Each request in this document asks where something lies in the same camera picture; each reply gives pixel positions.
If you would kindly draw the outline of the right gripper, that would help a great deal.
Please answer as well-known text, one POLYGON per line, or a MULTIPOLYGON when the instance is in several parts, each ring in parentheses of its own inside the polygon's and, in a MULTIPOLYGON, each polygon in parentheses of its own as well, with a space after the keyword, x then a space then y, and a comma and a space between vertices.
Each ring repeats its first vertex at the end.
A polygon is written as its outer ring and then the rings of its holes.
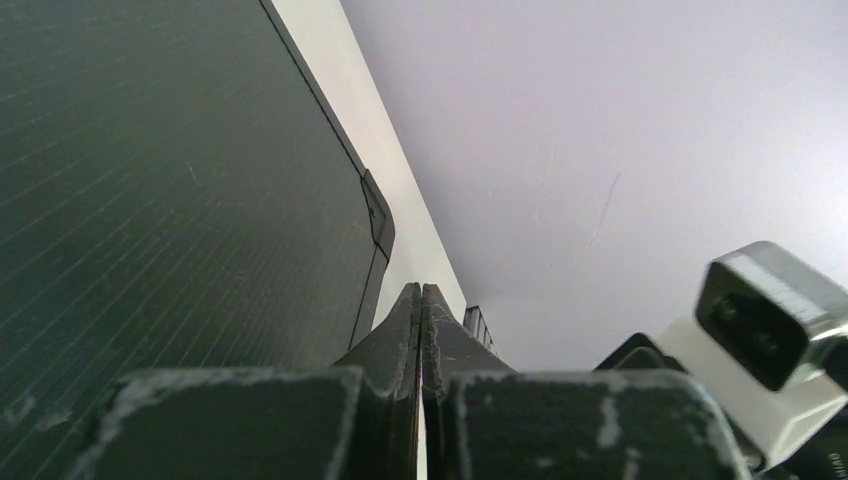
POLYGON ((772 392, 707 345, 701 334, 663 337, 667 355, 650 337, 636 333, 598 366, 600 370, 671 369, 693 376, 721 406, 755 479, 845 479, 847 394, 822 374, 799 386, 772 392))

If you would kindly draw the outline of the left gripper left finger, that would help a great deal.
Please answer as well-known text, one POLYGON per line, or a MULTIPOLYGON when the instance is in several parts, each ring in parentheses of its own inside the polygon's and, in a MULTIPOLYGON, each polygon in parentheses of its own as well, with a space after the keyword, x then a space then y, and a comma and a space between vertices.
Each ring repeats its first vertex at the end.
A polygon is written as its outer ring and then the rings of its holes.
POLYGON ((116 385, 69 479, 412 479, 421 288, 332 366, 142 370, 116 385))

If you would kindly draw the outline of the black poker case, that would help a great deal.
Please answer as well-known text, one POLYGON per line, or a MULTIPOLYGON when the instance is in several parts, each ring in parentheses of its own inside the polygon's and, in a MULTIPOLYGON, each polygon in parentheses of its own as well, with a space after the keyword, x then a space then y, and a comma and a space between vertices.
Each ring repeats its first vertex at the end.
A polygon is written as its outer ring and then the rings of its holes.
POLYGON ((3 2, 2 477, 131 371, 330 365, 393 236, 272 2, 3 2))

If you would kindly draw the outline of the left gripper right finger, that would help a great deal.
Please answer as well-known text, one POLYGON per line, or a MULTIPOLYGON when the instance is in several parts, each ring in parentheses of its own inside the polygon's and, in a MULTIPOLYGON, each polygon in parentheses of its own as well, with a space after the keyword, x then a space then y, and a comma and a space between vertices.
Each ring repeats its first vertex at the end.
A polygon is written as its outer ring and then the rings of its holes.
POLYGON ((432 479, 748 479, 719 405, 671 369, 521 373, 421 297, 432 479))

